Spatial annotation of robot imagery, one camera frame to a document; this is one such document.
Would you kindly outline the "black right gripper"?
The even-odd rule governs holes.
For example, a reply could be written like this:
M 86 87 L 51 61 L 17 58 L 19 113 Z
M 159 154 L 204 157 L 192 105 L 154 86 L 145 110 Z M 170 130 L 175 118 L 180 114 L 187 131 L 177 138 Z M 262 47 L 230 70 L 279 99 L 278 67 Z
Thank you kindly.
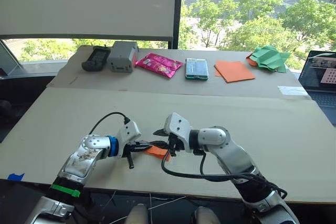
M 152 141 L 150 142 L 152 146 L 156 146 L 161 149 L 169 149 L 170 154 L 175 154 L 176 152 L 185 150 L 183 141 L 179 140 L 178 137 L 172 133 L 168 134 L 167 132 L 165 132 L 164 129 L 156 130 L 155 132 L 153 132 L 153 135 L 169 137 L 169 143 L 165 141 Z

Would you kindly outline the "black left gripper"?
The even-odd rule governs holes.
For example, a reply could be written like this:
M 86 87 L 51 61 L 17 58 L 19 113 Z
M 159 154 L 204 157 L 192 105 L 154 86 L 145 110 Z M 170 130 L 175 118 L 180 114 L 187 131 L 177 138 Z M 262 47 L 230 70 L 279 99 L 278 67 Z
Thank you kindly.
M 134 162 L 133 162 L 131 153 L 146 151 L 151 147 L 152 147 L 152 144 L 147 141 L 135 141 L 135 142 L 132 142 L 132 143 L 130 142 L 126 144 L 123 149 L 122 157 L 127 157 L 129 169 L 134 168 Z

